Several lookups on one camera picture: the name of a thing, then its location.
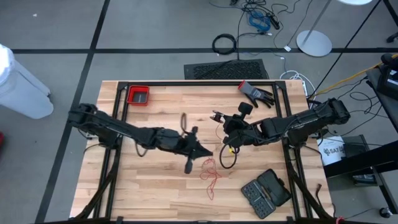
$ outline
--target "white bucket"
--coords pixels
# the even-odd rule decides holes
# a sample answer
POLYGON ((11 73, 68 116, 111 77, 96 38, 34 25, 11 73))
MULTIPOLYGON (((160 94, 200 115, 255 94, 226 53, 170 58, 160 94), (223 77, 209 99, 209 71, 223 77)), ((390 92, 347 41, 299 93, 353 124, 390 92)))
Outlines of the white bucket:
POLYGON ((33 119, 54 110, 50 90, 14 60, 10 49, 0 45, 0 105, 33 119))

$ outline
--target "wooden tabletop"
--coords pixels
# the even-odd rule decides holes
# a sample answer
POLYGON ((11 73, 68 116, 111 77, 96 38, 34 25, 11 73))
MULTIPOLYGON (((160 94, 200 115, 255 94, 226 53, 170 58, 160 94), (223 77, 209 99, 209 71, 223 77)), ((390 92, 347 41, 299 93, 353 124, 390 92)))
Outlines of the wooden tabletop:
MULTIPOLYGON (((286 84, 292 113, 307 110, 301 81, 288 80, 286 84)), ((118 81, 102 83, 97 101, 99 110, 112 113, 117 85, 118 81)), ((269 86, 258 87, 272 92, 269 86)), ((282 94, 279 95, 282 113, 285 116, 282 94)), ((213 114, 213 110, 228 115, 239 113, 238 105, 242 101, 250 103, 236 86, 150 86, 147 106, 129 105, 126 122, 138 127, 165 127, 180 131, 180 116, 185 112, 188 118, 187 128, 190 130, 192 126, 198 126, 198 139, 207 149, 214 152, 216 168, 222 177, 216 182, 214 199, 210 200, 206 189, 213 179, 200 178, 202 164, 206 158, 193 161, 192 173, 187 175, 183 173, 186 157, 152 150, 141 158, 136 154, 134 141, 124 138, 112 219, 123 216, 125 220, 259 221, 241 193, 241 187, 256 179, 267 169, 273 169, 285 182, 287 189, 289 182, 280 142, 259 147, 244 146, 232 169, 226 170, 220 166, 218 156, 222 144, 218 136, 222 139, 224 133, 222 126, 217 128, 218 123, 209 116, 213 114)), ((275 116, 277 114, 274 107, 269 109, 260 103, 259 108, 254 108, 251 115, 246 116, 246 121, 250 123, 275 116)), ((88 141, 88 146, 96 143, 94 140, 88 141)), ((308 145, 318 149, 314 140, 309 140, 308 145)), ((233 155, 228 150, 225 150, 222 156, 225 164, 230 164, 233 160, 233 155)), ((315 196, 317 184, 322 184, 319 198, 325 210, 330 215, 333 214, 328 184, 319 154, 303 148, 301 156, 309 191, 315 196)), ((96 192, 103 157, 102 147, 92 147, 86 152, 81 165, 71 217, 79 214, 96 192)), ((296 189, 301 215, 304 217, 302 194, 297 187, 296 189)), ((105 192, 101 217, 104 216, 107 195, 105 192)), ((287 216, 294 217, 291 200, 277 207, 276 211, 265 220, 282 221, 286 220, 287 216)))

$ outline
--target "black glove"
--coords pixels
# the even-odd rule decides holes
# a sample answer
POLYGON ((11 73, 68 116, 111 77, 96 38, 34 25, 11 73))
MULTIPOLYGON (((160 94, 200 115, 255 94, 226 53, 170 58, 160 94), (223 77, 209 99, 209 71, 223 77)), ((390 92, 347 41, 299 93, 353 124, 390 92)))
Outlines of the black glove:
POLYGON ((275 100, 272 98, 272 93, 259 88, 255 88, 244 80, 239 85, 238 89, 249 98, 251 103, 256 108, 259 107, 256 100, 265 103, 268 106, 268 108, 271 108, 271 105, 274 105, 275 100))

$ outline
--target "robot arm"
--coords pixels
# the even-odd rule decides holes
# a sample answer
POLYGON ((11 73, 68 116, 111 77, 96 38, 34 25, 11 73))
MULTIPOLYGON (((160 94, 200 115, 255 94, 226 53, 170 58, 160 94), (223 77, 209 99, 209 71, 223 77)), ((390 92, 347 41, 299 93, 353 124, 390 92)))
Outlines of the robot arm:
POLYGON ((197 127, 193 127, 190 133, 184 131, 184 136, 171 129, 138 128, 108 116, 105 112, 99 111, 95 105, 84 103, 69 111, 68 122, 81 131, 98 136, 99 143, 106 147, 115 148, 118 136, 122 135, 135 140, 144 149, 158 148, 187 156, 186 174, 191 173, 192 160, 213 155, 197 140, 197 127))
POLYGON ((222 123, 221 118, 224 118, 224 132, 228 137, 223 139, 223 143, 233 148, 247 145, 261 146, 276 142, 285 136, 285 133, 287 133, 289 143, 298 146, 307 140, 308 135, 315 133, 324 126, 345 124, 350 118, 343 102, 334 98, 314 109, 286 118, 266 118, 251 124, 245 122, 244 117, 250 114, 252 106, 241 103, 238 110, 241 114, 227 116, 215 111, 216 114, 211 117, 219 123, 222 123))

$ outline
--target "tool case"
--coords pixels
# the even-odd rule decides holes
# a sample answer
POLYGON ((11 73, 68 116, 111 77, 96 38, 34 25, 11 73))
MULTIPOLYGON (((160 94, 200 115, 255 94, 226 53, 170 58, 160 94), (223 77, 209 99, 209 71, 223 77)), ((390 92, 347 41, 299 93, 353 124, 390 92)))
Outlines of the tool case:
POLYGON ((276 173, 269 169, 242 187, 241 191, 257 216, 264 219, 292 197, 284 185, 276 173))

